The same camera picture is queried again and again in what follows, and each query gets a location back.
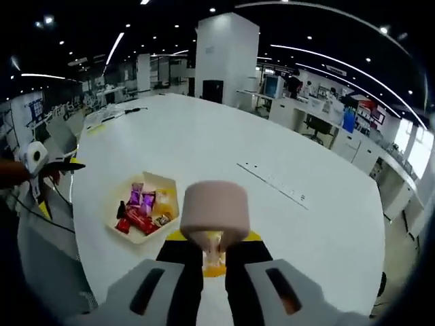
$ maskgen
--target beige cylindrical object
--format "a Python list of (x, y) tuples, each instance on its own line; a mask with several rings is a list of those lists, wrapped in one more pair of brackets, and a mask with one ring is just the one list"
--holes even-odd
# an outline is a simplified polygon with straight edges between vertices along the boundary
[(204, 251), (210, 251), (206, 231), (223, 231), (220, 250), (242, 241), (249, 234), (246, 191), (228, 181), (201, 181), (184, 194), (181, 233)]

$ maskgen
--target black ceiling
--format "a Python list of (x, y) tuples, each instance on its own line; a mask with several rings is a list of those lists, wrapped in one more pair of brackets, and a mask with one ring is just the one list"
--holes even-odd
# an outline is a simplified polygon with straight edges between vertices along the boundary
[[(29, 3), (8, 3), (3, 10), (0, 31), (3, 46), (0, 49), (0, 99), (13, 97), (31, 88), (58, 83), (56, 79), (24, 78), (11, 62), (18, 59), (21, 72), (59, 75), (80, 79), (83, 67), (70, 67), (68, 62), (76, 58), (88, 58), (84, 67), (91, 67), (94, 61), (107, 59), (114, 41), (120, 32), (126, 32), (120, 42), (111, 64), (132, 60), (133, 52), (174, 53), (191, 50), (194, 55), (195, 27), (199, 20), (224, 12), (235, 12), (260, 26), (259, 56), (279, 60), (280, 65), (292, 66), (295, 62), (323, 69), (321, 64), (332, 64), (345, 70), (352, 80), (369, 92), (379, 95), (390, 105), (400, 102), (385, 89), (362, 74), (336, 62), (293, 50), (272, 48), (271, 44), (292, 46), (325, 54), (353, 65), (387, 84), (409, 105), (430, 110), (427, 102), (422, 70), (427, 58), (434, 53), (426, 45), (425, 27), (430, 23), (429, 15), (421, 7), (393, 1), (307, 1), (322, 3), (354, 14), (375, 26), (390, 25), (389, 34), (400, 41), (412, 55), (404, 53), (378, 31), (356, 22), (346, 16), (316, 7), (300, 5), (257, 5), (236, 8), (238, 5), (259, 1), (189, 1), (150, 0), (140, 5), (141, 0), (123, 1), (32, 1)], [(52, 26), (39, 29), (35, 22), (43, 21), (45, 15), (54, 17)]]

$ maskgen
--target cardboard tray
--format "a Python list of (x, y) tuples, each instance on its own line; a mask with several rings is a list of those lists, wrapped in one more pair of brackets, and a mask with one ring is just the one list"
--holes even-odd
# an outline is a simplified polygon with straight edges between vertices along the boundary
[[(143, 182), (143, 190), (148, 192), (154, 191), (156, 189), (171, 189), (173, 191), (170, 205), (172, 206), (174, 212), (174, 219), (149, 235), (145, 235), (142, 231), (140, 231), (133, 225), (131, 226), (130, 232), (128, 234), (122, 233), (115, 228), (116, 224), (118, 223), (118, 220), (116, 219), (116, 213), (118, 212), (120, 201), (123, 200), (125, 201), (125, 203), (128, 202), (128, 199), (130, 198), (131, 184), (134, 182)], [(140, 245), (141, 243), (153, 238), (155, 235), (164, 232), (170, 225), (173, 225), (173, 223), (177, 221), (177, 218), (179, 216), (179, 207), (177, 200), (177, 186), (175, 184), (175, 180), (161, 177), (160, 175), (153, 175), (152, 173), (148, 172), (143, 172), (142, 175), (132, 176), (130, 179), (127, 179), (126, 181), (119, 184), (107, 197), (107, 203), (105, 205), (105, 216), (105, 225), (110, 230), (127, 239), (131, 243)]]

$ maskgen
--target window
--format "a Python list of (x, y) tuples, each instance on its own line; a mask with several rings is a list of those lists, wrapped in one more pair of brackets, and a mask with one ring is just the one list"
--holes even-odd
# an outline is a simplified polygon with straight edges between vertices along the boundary
[(399, 151), (405, 151), (412, 129), (413, 123), (411, 121), (406, 119), (400, 120), (399, 129), (397, 130), (396, 138), (394, 139), (394, 142), (399, 147)]
[(415, 135), (415, 142), (409, 154), (408, 162), (412, 165), (415, 174), (419, 179), (423, 176), (424, 170), (429, 162), (434, 135), (422, 127), (418, 127)]

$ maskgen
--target floor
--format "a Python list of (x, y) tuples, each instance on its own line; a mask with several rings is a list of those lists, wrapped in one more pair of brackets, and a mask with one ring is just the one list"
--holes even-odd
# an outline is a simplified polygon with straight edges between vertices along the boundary
[[(77, 136), (80, 136), (80, 130), (83, 126), (82, 116), (73, 115), (67, 121), (67, 124)], [(44, 145), (47, 147), (51, 158), (60, 154), (52, 138), (48, 139)], [(65, 198), (70, 198), (70, 185), (70, 174), (64, 176), (58, 185), (58, 189)], [(397, 218), (393, 222), (390, 222), (385, 217), (384, 220), (384, 272), (387, 275), (387, 284), (383, 295), (376, 300), (376, 305), (372, 311), (374, 317), (380, 316), (400, 293), (418, 257), (417, 242), (414, 242), (407, 234), (404, 220)]]

